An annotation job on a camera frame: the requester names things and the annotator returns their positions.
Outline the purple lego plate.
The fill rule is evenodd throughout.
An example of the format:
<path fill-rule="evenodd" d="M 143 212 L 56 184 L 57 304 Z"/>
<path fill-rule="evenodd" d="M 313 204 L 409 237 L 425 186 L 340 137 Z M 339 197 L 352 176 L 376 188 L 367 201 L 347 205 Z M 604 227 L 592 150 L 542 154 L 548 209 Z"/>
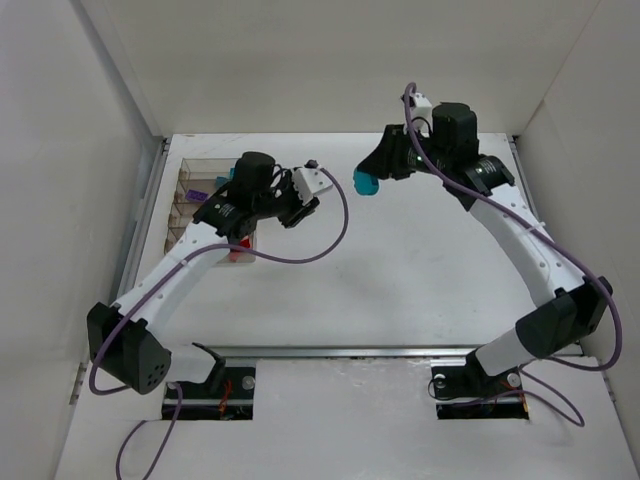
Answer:
<path fill-rule="evenodd" d="M 189 189 L 185 194 L 185 200 L 192 203 L 203 203 L 209 197 L 207 192 Z"/>

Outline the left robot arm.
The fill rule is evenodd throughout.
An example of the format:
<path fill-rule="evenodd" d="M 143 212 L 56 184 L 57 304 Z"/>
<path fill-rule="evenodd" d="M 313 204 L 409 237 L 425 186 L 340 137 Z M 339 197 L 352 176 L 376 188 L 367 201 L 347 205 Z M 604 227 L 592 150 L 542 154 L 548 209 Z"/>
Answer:
<path fill-rule="evenodd" d="M 87 316 L 93 393 L 98 371 L 123 388 L 146 395 L 164 382 L 203 383 L 216 364 L 203 348 L 168 347 L 163 331 L 205 274 L 227 255 L 243 251 L 259 221 L 275 218 L 293 228 L 311 215 L 333 186 L 314 161 L 280 169 L 273 157 L 246 152 L 233 174 L 193 214 L 181 237 L 159 263 L 113 304 L 96 304 Z"/>

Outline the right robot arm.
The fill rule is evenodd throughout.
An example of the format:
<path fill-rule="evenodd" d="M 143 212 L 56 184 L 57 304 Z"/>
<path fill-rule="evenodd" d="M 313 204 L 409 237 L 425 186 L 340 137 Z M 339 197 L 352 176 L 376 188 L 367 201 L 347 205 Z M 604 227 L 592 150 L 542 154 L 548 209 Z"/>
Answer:
<path fill-rule="evenodd" d="M 534 310 L 467 354 L 464 365 L 433 373 L 440 399 L 488 395 L 517 367 L 591 335 L 612 288 L 553 247 L 506 165 L 480 152 L 477 117 L 468 105 L 433 106 L 418 94 L 404 99 L 405 122 L 386 126 L 380 144 L 355 168 L 354 187 L 360 195 L 374 195 L 382 180 L 417 172 L 441 177 L 445 190 L 493 236 L 520 274 Z"/>

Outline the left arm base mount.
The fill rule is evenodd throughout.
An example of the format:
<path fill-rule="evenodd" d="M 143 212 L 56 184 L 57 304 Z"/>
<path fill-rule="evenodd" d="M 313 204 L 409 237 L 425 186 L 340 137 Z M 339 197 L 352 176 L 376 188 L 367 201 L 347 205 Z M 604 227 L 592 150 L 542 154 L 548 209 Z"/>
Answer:
<path fill-rule="evenodd" d="M 253 418 L 256 365 L 228 360 L 200 343 L 174 351 L 165 379 L 161 418 L 249 421 Z"/>

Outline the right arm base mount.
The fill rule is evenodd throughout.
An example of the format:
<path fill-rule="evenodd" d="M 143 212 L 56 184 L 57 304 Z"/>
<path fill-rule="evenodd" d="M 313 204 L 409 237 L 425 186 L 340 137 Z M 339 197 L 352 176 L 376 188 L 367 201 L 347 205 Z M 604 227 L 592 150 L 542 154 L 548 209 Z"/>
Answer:
<path fill-rule="evenodd" d="M 517 369 L 495 377 L 462 365 L 431 369 L 428 393 L 439 420 L 528 420 L 522 379 Z"/>

